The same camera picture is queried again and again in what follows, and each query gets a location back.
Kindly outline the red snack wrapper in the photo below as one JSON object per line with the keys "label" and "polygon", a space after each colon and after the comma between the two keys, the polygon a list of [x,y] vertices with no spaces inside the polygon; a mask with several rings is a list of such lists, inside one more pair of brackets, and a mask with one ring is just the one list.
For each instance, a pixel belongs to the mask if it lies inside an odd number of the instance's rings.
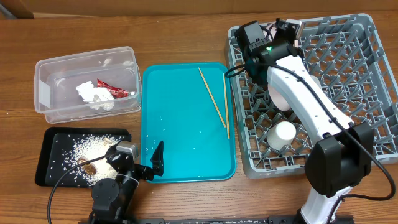
{"label": "red snack wrapper", "polygon": [[127,90],[111,86],[100,79],[97,79],[97,87],[106,88],[115,98],[124,98],[129,96],[129,92]]}

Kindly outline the wooden chopstick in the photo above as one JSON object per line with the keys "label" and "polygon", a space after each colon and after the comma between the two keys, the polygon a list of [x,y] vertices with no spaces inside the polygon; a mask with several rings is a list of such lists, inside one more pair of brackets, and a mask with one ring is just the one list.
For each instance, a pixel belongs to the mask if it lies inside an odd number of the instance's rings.
{"label": "wooden chopstick", "polygon": [[227,138],[230,139],[230,128],[229,128],[229,109],[228,109],[228,96],[226,91],[226,76],[223,75],[223,91],[224,91],[224,107],[226,113],[226,130],[227,130]]}
{"label": "wooden chopstick", "polygon": [[216,104],[216,101],[215,101],[215,99],[214,99],[214,97],[213,97],[213,94],[212,94],[212,92],[211,92],[211,90],[210,90],[210,87],[208,86],[208,83],[207,83],[207,81],[206,81],[206,78],[205,78],[205,76],[204,76],[204,74],[203,74],[203,72],[202,72],[202,70],[201,70],[200,67],[198,67],[198,70],[199,70],[200,75],[201,75],[201,77],[202,77],[202,80],[203,80],[203,82],[204,82],[204,84],[205,84],[205,86],[206,86],[206,89],[207,89],[207,91],[208,91],[208,94],[209,94],[209,96],[210,96],[210,98],[211,98],[211,100],[212,100],[212,102],[213,102],[213,105],[214,105],[214,107],[215,107],[215,110],[216,110],[216,112],[218,113],[218,116],[219,116],[219,118],[220,118],[220,120],[221,120],[221,123],[222,123],[223,127],[226,128],[226,123],[225,123],[225,121],[224,121],[224,119],[223,119],[223,117],[222,117],[222,115],[221,115],[221,113],[220,113],[220,110],[219,110],[219,108],[218,108],[218,105]]}

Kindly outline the white napkin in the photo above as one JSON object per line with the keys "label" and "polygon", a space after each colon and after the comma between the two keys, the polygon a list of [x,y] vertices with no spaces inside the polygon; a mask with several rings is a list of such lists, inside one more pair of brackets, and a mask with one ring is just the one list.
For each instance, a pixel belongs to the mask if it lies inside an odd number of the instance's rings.
{"label": "white napkin", "polygon": [[113,95],[105,87],[94,87],[92,81],[88,81],[76,87],[78,94],[85,103],[91,104],[90,108],[98,110],[100,108],[110,111],[114,107]]}

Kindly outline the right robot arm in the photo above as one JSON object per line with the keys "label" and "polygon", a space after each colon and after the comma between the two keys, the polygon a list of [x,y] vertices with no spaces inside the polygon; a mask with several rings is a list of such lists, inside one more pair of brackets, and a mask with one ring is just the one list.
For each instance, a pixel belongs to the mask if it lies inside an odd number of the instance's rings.
{"label": "right robot arm", "polygon": [[238,28],[234,36],[244,59],[240,68],[254,83],[268,84],[282,95],[311,140],[304,169],[312,188],[296,221],[330,223],[343,197],[371,171],[373,129],[355,124],[311,78],[302,50],[294,46],[300,22],[277,19],[275,28],[272,40],[258,21]]}

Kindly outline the brown food piece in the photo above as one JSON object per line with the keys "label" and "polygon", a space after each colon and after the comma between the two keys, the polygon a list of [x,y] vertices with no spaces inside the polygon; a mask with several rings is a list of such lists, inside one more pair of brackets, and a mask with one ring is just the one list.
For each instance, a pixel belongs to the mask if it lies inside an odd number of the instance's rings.
{"label": "brown food piece", "polygon": [[[86,160],[84,158],[79,158],[78,163],[81,164],[83,162],[86,162]],[[91,164],[85,164],[81,166],[81,170],[86,175],[95,175],[97,173],[96,167]]]}

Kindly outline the white cup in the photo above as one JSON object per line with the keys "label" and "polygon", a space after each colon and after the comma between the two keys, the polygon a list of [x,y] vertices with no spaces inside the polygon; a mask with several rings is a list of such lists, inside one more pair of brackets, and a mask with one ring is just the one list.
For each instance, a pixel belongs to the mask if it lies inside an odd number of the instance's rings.
{"label": "white cup", "polygon": [[288,121],[282,121],[270,128],[267,133],[267,142],[271,148],[281,150],[284,146],[290,145],[295,136],[295,126]]}

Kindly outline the pink bowl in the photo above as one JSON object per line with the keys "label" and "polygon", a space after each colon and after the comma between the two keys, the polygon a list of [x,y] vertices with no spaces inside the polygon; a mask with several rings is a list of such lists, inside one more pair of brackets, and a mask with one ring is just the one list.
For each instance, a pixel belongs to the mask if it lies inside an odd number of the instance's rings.
{"label": "pink bowl", "polygon": [[268,84],[267,89],[272,102],[279,110],[288,111],[289,109],[291,109],[285,98],[275,88]]}

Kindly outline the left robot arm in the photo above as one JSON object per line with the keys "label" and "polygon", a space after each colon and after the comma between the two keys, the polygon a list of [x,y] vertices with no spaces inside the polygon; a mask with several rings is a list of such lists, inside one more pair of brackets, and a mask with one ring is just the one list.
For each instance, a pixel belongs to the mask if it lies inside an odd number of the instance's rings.
{"label": "left robot arm", "polygon": [[139,152],[134,144],[121,141],[111,146],[106,154],[106,162],[117,172],[115,178],[97,181],[91,191],[92,212],[88,223],[136,223],[126,215],[140,180],[152,181],[155,176],[164,174],[164,142],[156,147],[152,165],[136,164]]}

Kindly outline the white rice pile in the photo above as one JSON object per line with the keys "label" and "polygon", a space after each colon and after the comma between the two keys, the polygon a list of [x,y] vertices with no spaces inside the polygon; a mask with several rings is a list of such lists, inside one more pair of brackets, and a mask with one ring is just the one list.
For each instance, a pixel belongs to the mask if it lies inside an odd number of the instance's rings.
{"label": "white rice pile", "polygon": [[[122,135],[110,134],[56,134],[50,152],[45,175],[45,183],[54,185],[71,167],[78,164],[79,158],[86,161],[106,154],[107,150],[125,140]],[[102,159],[92,162],[96,167],[95,175],[86,175],[81,167],[69,172],[61,181],[62,187],[91,187],[104,178],[115,178],[117,172]]]}

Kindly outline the large white round plate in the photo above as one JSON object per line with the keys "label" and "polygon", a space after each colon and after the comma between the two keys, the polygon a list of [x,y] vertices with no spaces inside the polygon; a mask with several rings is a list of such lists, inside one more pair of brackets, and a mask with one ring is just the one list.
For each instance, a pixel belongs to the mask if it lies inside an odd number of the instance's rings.
{"label": "large white round plate", "polygon": [[[275,22],[270,23],[269,25],[265,26],[265,31],[264,34],[269,40],[273,40],[273,37],[275,36],[276,33],[276,28],[275,28]],[[295,42],[292,44],[294,47],[299,46],[299,39],[296,39]]]}

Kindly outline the grey bowl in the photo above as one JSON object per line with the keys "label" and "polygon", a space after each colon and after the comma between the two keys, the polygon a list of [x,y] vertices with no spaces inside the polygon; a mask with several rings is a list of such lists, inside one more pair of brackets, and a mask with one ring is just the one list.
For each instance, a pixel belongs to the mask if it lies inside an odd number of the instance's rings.
{"label": "grey bowl", "polygon": [[314,76],[314,75],[311,75],[311,78],[317,84],[317,87],[319,87],[319,89],[321,89],[322,85],[321,85],[319,79],[316,76]]}

